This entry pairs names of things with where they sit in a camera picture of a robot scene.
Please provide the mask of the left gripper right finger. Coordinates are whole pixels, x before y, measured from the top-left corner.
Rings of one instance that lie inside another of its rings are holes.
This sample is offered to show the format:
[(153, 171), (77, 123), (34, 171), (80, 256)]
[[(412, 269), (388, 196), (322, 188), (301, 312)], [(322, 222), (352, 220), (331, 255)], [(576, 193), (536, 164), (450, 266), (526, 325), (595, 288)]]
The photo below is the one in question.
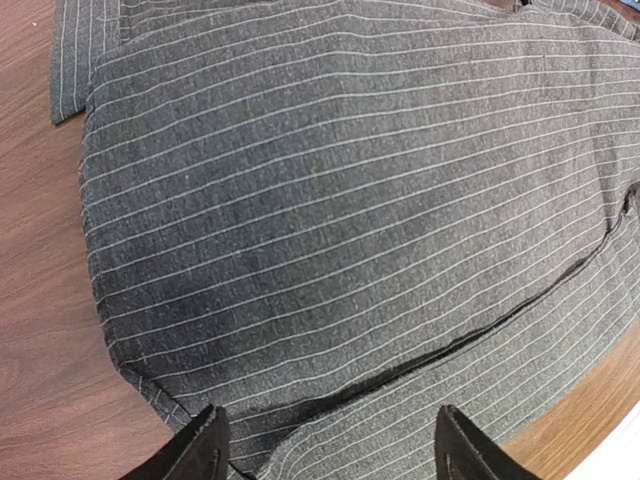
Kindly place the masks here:
[(438, 480), (539, 480), (454, 405), (438, 411), (434, 450)]

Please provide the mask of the black striped shirt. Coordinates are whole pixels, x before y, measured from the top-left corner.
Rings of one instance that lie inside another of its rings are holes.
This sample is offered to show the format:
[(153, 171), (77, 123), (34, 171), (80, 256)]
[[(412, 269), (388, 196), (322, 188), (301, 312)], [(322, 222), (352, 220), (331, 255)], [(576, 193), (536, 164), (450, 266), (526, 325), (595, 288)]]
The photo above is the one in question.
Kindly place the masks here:
[(639, 26), (598, 1), (59, 1), (110, 358), (226, 479), (432, 479), (639, 317)]

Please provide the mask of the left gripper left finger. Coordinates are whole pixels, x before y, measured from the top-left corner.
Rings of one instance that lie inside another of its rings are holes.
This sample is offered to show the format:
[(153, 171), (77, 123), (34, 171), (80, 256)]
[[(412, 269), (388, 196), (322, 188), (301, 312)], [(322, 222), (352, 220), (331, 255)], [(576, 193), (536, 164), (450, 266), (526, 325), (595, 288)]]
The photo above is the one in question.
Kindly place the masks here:
[(230, 456), (226, 410), (209, 405), (121, 480), (225, 480)]

